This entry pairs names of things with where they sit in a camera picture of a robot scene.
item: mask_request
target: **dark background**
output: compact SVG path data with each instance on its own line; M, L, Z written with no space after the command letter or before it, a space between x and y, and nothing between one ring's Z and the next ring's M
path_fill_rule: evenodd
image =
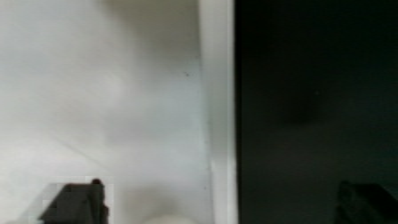
M398 184L398 3L236 0L239 221L330 224Z

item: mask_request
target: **white surface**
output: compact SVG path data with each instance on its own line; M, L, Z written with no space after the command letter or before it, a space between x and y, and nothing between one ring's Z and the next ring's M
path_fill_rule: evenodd
M111 224L211 223L195 1L0 0L0 10L0 223L31 221L92 177Z
M232 7L230 0L200 0L200 50L216 224L238 223Z

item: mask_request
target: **white wall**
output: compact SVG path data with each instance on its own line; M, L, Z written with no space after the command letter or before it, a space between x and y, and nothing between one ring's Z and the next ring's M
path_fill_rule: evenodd
M238 223L234 155L232 1L200 1L200 50L207 105L214 223Z
M0 223L92 177L110 223L211 223L197 2L0 0L0 10Z

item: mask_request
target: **black object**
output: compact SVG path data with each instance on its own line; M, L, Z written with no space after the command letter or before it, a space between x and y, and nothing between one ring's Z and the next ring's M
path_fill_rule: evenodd
M94 179L90 184L67 184L63 186L39 218L44 224L108 223L103 189L99 179Z
M335 224L398 223L398 201L381 185L342 181L337 200Z

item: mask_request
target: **vertical edge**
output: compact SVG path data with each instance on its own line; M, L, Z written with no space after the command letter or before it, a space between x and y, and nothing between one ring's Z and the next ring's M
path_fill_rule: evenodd
M214 224L238 223L232 8L232 0L198 0Z

